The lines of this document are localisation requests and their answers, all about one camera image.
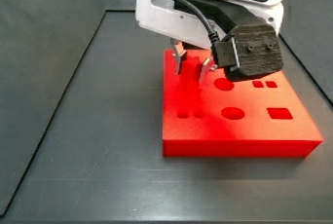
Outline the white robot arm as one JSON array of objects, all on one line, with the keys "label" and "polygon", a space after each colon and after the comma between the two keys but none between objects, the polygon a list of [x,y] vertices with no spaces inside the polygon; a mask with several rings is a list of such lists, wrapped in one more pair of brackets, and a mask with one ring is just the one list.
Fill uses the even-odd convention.
[{"label": "white robot arm", "polygon": [[185,43],[216,48],[214,64],[232,81],[262,78],[282,69],[277,35],[284,20],[282,0],[186,0],[209,19],[220,41],[214,45],[198,17],[173,0],[137,0],[141,27],[173,39],[175,56]]}]

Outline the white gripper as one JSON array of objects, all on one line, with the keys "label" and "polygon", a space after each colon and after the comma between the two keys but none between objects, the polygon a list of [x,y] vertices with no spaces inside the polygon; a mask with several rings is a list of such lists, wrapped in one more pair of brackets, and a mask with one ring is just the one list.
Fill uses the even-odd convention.
[{"label": "white gripper", "polygon": [[[236,0],[221,0],[221,2],[244,6],[265,23],[273,26],[276,32],[280,32],[284,19],[282,4],[268,7]],[[186,50],[181,41],[206,50],[212,48],[204,24],[193,14],[175,10],[171,0],[137,0],[135,18],[141,27],[173,38],[173,53],[178,63],[177,72],[182,71],[182,62],[186,60]],[[214,58],[209,57],[202,63],[200,82],[205,81],[206,75],[213,71],[216,71]]]}]

